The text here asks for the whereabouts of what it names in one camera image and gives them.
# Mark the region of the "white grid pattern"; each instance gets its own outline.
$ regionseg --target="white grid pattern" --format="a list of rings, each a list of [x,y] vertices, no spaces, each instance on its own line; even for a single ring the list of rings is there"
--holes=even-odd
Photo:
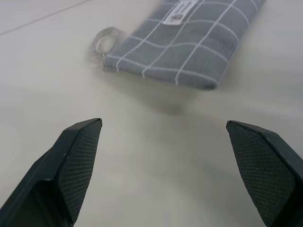
[[[201,73],[197,73],[197,72],[193,72],[193,71],[189,71],[189,70],[184,70],[184,66],[187,64],[187,62],[189,61],[189,59],[192,57],[192,55],[194,54],[194,52],[197,50],[197,48],[204,48],[214,54],[216,54],[217,56],[219,56],[221,59],[223,59],[225,62],[229,62],[224,56],[222,56],[220,53],[218,53],[217,51],[209,48],[209,47],[206,47],[204,45],[202,45],[202,42],[209,36],[209,34],[211,33],[211,31],[213,30],[213,28],[218,25],[218,26],[221,26],[223,27],[224,29],[226,29],[227,31],[229,31],[237,40],[237,42],[239,43],[239,38],[237,37],[237,35],[230,29],[228,28],[227,26],[219,23],[219,21],[221,20],[221,18],[226,14],[226,12],[230,9],[230,8],[233,8],[235,10],[237,10],[238,12],[240,12],[243,17],[245,18],[246,22],[248,23],[249,25],[249,21],[246,17],[246,15],[237,7],[235,7],[233,4],[236,2],[237,0],[234,0],[231,4],[227,4],[225,2],[219,2],[219,1],[216,1],[216,2],[205,2],[205,0],[201,1],[198,6],[193,10],[193,12],[191,13],[191,15],[188,17],[188,19],[185,21],[185,22],[182,22],[182,27],[181,29],[179,30],[179,32],[177,33],[177,35],[175,36],[175,38],[168,44],[168,45],[159,45],[159,44],[155,44],[155,43],[152,43],[152,42],[149,42],[147,41],[147,39],[152,35],[152,33],[156,30],[156,28],[163,22],[163,20],[167,17],[167,15],[174,9],[174,7],[180,2],[178,1],[177,3],[172,3],[172,2],[164,2],[162,4],[167,4],[167,5],[173,5],[172,9],[169,10],[169,12],[164,16],[164,18],[162,20],[158,20],[158,19],[152,19],[152,18],[149,18],[147,19],[147,21],[153,21],[153,22],[157,22],[157,25],[156,27],[144,38],[139,38],[139,37],[136,37],[136,36],[133,36],[131,35],[129,38],[133,38],[133,39],[136,39],[136,40],[139,40],[140,43],[138,45],[136,45],[133,49],[131,49],[130,51],[128,51],[126,54],[124,54],[122,57],[119,57],[119,56],[114,56],[114,55],[111,55],[109,54],[108,57],[111,57],[111,58],[114,58],[114,59],[118,59],[118,62],[116,63],[116,70],[119,71],[119,68],[118,68],[118,65],[121,61],[125,61],[125,62],[128,62],[128,63],[131,63],[131,64],[134,64],[134,65],[137,65],[137,66],[140,66],[140,67],[143,67],[144,70],[142,71],[142,76],[143,78],[145,77],[145,71],[150,69],[150,70],[162,70],[162,71],[172,71],[172,72],[177,72],[176,74],[176,77],[175,77],[175,82],[176,82],[176,85],[178,85],[178,77],[180,75],[180,73],[184,72],[184,73],[187,73],[189,75],[195,75],[195,76],[199,76],[199,77],[202,77],[202,78],[205,78],[209,81],[213,81],[215,83],[217,83],[218,81],[215,80],[214,78],[210,77],[210,76],[207,76],[207,75],[204,75],[204,74],[201,74]],[[254,2],[254,0],[250,0],[254,6],[256,7],[256,10],[258,11],[258,7],[256,5],[256,3]],[[202,4],[222,4],[222,5],[225,5],[225,6],[228,6],[227,9],[219,16],[219,18],[216,20],[216,21],[213,21],[213,20],[190,20],[190,18],[192,17],[192,15],[198,10],[198,8],[202,5]],[[184,26],[187,24],[187,23],[202,23],[202,22],[205,22],[205,23],[213,23],[212,27],[208,30],[207,34],[200,40],[199,43],[191,43],[191,42],[187,42],[187,43],[179,43],[179,44],[173,44],[173,42],[176,40],[176,38],[178,37],[178,35],[181,33],[182,29],[184,28]],[[147,43],[151,46],[155,46],[155,47],[158,47],[158,48],[163,48],[164,50],[162,51],[162,53],[150,64],[150,65],[144,65],[144,64],[141,64],[141,63],[138,63],[136,61],[133,61],[133,60],[130,60],[128,58],[126,58],[127,55],[129,55],[130,53],[132,53],[134,50],[136,50],[139,46],[141,46],[143,43]],[[194,45],[195,48],[193,49],[193,51],[191,52],[191,54],[188,56],[188,58],[185,60],[185,62],[183,63],[183,65],[179,68],[179,69],[172,69],[172,68],[161,68],[161,67],[153,67],[153,64],[158,61],[160,59],[160,57],[166,52],[166,50],[169,48],[169,47],[174,47],[174,46],[182,46],[182,45]]]

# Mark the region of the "gray plaid towel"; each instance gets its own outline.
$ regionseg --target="gray plaid towel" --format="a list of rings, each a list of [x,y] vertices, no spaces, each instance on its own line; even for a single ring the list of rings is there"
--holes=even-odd
[[[199,0],[179,26],[163,25],[167,0],[103,61],[105,70],[213,90],[264,0]]]

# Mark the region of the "white table surface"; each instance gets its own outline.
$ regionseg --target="white table surface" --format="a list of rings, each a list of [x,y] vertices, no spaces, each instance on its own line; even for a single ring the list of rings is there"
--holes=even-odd
[[[267,0],[212,92],[104,73],[91,57],[99,30],[130,34],[159,2],[0,2],[0,205],[64,128],[101,117],[76,226],[264,226],[225,125],[270,129],[303,156],[303,2]]]

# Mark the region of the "gray fabric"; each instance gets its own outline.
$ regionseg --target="gray fabric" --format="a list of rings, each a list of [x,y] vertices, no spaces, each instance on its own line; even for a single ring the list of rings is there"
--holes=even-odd
[[[104,69],[215,89],[264,0],[199,0],[181,25],[163,25],[177,2],[163,2],[104,58]]]

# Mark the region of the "white fabric label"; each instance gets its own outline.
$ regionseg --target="white fabric label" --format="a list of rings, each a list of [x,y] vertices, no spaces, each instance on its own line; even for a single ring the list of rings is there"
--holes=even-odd
[[[180,25],[198,0],[182,0],[162,22],[164,25]]]

